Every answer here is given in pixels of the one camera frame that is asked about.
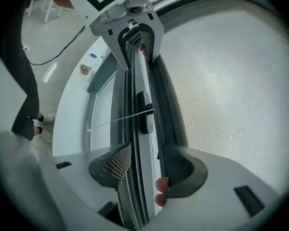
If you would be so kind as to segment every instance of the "hand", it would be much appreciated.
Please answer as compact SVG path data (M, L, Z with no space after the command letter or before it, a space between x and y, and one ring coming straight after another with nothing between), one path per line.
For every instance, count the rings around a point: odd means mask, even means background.
M146 55L145 45L144 45L144 44L141 44L139 49L140 49L140 51L143 52L143 55L145 56L145 55Z
M166 192L169 190L169 179L168 178L159 178L156 183L156 189L159 190L162 194L158 194L155 196L155 203L164 207L166 203Z

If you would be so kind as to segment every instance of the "white floor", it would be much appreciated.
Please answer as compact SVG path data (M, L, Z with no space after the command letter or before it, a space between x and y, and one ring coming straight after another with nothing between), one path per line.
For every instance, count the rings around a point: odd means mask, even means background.
M83 27L80 16L75 11L65 9L59 18L56 17L58 10L52 10L48 23L44 23L46 11L40 11L41 5L42 0L35 1L31 17L28 18L25 14L23 21L22 43L30 47L26 54L32 63L42 63L56 56ZM39 88L42 114L56 113L68 78L83 54L97 38L87 28L58 58L42 66L32 66ZM54 62L58 63L56 69L49 80L43 82L43 77ZM53 124L44 127L53 130ZM40 136L36 136L32 144L52 152L52 144L44 141Z

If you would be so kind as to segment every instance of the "white table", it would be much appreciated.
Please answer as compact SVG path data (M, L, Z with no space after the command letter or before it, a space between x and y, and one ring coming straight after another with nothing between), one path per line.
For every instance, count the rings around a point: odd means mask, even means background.
M83 55L68 79L59 102L53 129L53 156L83 152L82 133L89 98L87 89L93 74L102 63L101 56L104 56L108 50L109 48L103 38L99 37ZM97 58L91 57L90 53L95 54ZM88 75L81 73L81 64L92 67Z

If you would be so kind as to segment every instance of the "mesh pad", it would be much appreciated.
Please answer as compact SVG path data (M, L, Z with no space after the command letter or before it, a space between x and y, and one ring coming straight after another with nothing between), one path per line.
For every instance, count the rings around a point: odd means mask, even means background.
M171 156L165 158L165 168L169 176L169 184L177 184L188 178L194 170L193 164L183 156Z
M164 35L189 147L237 161L282 193L289 175L289 44L245 11Z
M103 164L103 169L121 181L131 165L131 146L126 147Z

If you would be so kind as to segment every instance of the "string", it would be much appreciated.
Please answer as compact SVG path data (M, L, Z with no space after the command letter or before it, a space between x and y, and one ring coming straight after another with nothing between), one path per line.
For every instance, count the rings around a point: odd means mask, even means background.
M142 111L142 112L133 114L133 115L129 115L129 116L126 116L126 117L123 117L123 118L119 118L119 119L117 119L117 120L113 120L113 121L106 122L106 123L104 123L104 124L98 125L98 126L93 127L93 128L98 128L98 127L100 127L100 126L106 125L106 124L111 123L111 122L120 121L120 120L123 120L123 119L126 119L126 118L130 118L130 117L132 117L132 116L140 115L140 114L143 114L143 113L146 113L146 112L149 112L149 111L153 111L153 110L155 110L155 109L145 110L145 111Z

